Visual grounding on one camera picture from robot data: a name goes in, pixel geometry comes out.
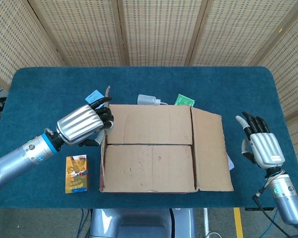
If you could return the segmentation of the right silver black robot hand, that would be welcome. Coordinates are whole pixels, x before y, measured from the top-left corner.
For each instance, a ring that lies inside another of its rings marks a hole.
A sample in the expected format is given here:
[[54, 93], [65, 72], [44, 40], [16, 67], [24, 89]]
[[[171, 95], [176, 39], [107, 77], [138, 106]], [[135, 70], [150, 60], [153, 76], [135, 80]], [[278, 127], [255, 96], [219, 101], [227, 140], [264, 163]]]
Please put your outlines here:
[[241, 145], [242, 155], [263, 170], [281, 167], [285, 157], [276, 136], [270, 131], [265, 120], [247, 112], [242, 114], [243, 117], [235, 117], [246, 135]]

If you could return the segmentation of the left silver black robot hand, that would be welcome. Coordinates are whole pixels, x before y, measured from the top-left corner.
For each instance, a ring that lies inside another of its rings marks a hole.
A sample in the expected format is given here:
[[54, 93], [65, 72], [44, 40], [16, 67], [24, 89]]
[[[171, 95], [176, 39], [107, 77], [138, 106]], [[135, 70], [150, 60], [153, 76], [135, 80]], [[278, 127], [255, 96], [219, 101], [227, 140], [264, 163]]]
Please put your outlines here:
[[67, 145], [99, 146], [105, 130], [114, 125], [111, 110], [101, 106], [110, 100], [110, 97], [100, 98], [58, 120], [57, 134]]

